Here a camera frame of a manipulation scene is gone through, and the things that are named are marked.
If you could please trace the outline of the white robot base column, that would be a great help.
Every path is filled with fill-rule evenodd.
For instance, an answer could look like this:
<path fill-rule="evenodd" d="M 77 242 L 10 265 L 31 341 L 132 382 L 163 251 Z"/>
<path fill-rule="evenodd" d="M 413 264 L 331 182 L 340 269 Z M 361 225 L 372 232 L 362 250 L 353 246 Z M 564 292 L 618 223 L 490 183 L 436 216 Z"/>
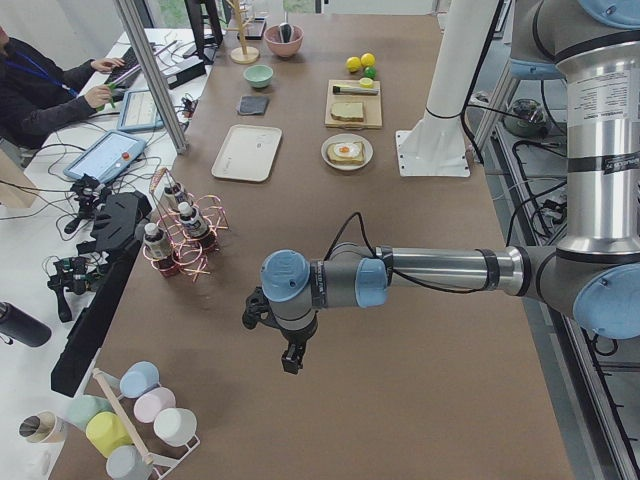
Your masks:
<path fill-rule="evenodd" d="M 396 133 L 403 177 L 467 177 L 463 110 L 486 43 L 493 37 L 502 3 L 453 1 L 428 94 L 425 113 L 410 131 Z"/>

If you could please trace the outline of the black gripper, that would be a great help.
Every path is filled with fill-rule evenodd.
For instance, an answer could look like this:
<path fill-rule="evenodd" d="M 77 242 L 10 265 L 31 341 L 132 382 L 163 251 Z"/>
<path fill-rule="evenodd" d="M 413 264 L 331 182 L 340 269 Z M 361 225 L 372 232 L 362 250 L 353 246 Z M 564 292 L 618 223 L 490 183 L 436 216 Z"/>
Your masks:
<path fill-rule="evenodd" d="M 285 322 L 283 325 L 276 323 L 276 325 L 290 346 L 283 352 L 281 357 L 283 370 L 286 373 L 298 374 L 303 368 L 304 352 L 300 349 L 296 349 L 295 346 L 306 345 L 306 342 L 317 331 L 317 320 L 312 319 L 307 325 L 301 328 L 294 328 L 291 322 Z"/>

